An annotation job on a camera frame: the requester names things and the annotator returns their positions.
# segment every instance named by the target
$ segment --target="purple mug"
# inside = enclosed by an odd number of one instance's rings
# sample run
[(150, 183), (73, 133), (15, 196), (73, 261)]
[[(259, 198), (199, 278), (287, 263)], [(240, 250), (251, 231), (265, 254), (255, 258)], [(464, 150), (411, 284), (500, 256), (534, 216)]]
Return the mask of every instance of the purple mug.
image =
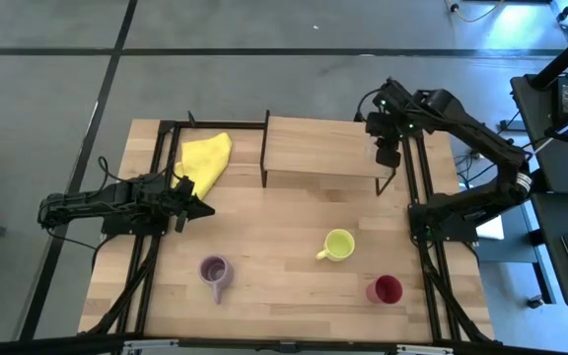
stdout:
[(221, 294), (234, 278), (234, 267), (221, 255), (209, 255), (201, 261), (198, 274), (203, 282), (212, 288), (214, 302), (221, 303)]

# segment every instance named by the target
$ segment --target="red mug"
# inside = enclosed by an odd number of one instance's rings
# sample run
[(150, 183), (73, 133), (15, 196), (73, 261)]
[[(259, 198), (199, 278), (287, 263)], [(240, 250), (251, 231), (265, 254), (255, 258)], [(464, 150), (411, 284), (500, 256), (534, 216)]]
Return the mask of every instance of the red mug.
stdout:
[(372, 282), (365, 290), (372, 303), (394, 304), (402, 297), (402, 285), (393, 276), (383, 275)]

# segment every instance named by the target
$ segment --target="concrete floor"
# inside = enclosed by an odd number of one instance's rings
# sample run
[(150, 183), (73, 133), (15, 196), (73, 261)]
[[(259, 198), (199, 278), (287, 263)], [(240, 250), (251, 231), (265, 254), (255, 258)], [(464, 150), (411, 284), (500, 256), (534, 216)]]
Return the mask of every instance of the concrete floor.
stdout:
[[(113, 47), (127, 3), (0, 0), (0, 46)], [(461, 2), (468, 17), (490, 6)], [(509, 4), (465, 24), (447, 15), (442, 0), (148, 0), (136, 8), (126, 47), (564, 48), (567, 40), (554, 18), (547, 5)], [(350, 120), (360, 96), (391, 75), (408, 89), (450, 90), (468, 112), (495, 128), (517, 111), (509, 96), (510, 78), (535, 73), (549, 60), (122, 57), (83, 189), (101, 182), (98, 155), (117, 171), (132, 118), (185, 119), (190, 109), (197, 119), (262, 120), (271, 109)], [(0, 341), (16, 338), (44, 256), (47, 235), (36, 224), (36, 207), (48, 193), (66, 186), (107, 64), (104, 56), (0, 56), (0, 224), (8, 228), (0, 238)], [(528, 142), (523, 135), (510, 136)], [(453, 149), (460, 155), (465, 146), (456, 140)], [(471, 171), (487, 165), (477, 162)], [(76, 221), (67, 236), (96, 244), (99, 229), (100, 221)], [(65, 245), (37, 337), (76, 332), (90, 264), (89, 250)], [(522, 307), (525, 298), (538, 293), (529, 265), (484, 263), (481, 271), (497, 339), (568, 350), (568, 308), (561, 295), (553, 306)]]

